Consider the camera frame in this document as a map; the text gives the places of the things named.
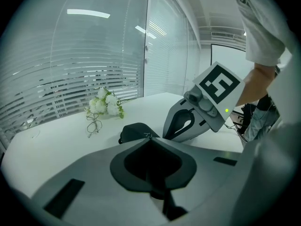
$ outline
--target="black rectangular strip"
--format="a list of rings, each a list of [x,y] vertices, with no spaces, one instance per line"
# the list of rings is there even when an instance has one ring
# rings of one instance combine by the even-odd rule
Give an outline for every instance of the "black rectangular strip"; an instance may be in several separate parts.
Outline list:
[[[202,126],[202,125],[204,125],[205,123],[206,123],[206,121],[203,120],[199,125]]]
[[[220,163],[223,163],[223,164],[227,164],[227,165],[230,165],[230,166],[235,166],[236,163],[237,163],[236,160],[222,158],[222,157],[215,157],[213,159],[213,161],[217,161],[217,162],[220,162]]]
[[[61,218],[84,184],[83,181],[71,179],[44,207],[44,210],[57,218]]]
[[[180,103],[180,105],[183,105],[185,102],[186,102],[186,100],[183,100],[183,101]]]

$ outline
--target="white t-shirt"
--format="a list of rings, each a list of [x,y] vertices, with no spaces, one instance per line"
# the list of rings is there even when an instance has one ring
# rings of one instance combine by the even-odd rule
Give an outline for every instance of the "white t-shirt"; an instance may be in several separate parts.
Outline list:
[[[275,66],[285,48],[292,53],[297,39],[274,0],[236,0],[246,31],[246,59]]]

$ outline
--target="ceiling light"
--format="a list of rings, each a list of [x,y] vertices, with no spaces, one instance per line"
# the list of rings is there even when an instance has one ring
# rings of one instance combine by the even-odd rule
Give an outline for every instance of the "ceiling light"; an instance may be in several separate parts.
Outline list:
[[[96,12],[91,10],[83,10],[83,9],[67,9],[67,14],[91,15],[91,16],[104,17],[104,18],[108,18],[110,16],[110,14],[107,13]]]
[[[145,29],[143,29],[140,26],[136,26],[135,29],[139,30],[140,32],[146,33]],[[155,35],[153,35],[152,33],[148,32],[147,33],[148,36],[150,36],[152,39],[156,39],[157,37]]]

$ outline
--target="person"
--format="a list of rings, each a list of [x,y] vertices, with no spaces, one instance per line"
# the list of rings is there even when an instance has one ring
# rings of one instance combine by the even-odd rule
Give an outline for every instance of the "person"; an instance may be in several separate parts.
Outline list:
[[[246,85],[239,106],[266,96],[280,56],[285,48],[293,53],[297,39],[274,0],[236,2],[246,32],[246,59],[254,62],[254,69],[244,79]]]
[[[247,142],[262,138],[268,133],[271,126],[277,121],[279,114],[277,109],[269,97],[265,95],[261,98],[253,112],[251,122],[244,133],[244,138]]]

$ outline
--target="jeans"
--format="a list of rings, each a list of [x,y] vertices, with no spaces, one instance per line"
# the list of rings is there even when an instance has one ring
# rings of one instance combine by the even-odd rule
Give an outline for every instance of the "jeans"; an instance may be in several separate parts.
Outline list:
[[[262,138],[268,133],[269,127],[272,126],[278,119],[279,115],[275,110],[261,111],[255,109],[250,125],[244,133],[244,138],[249,142]]]

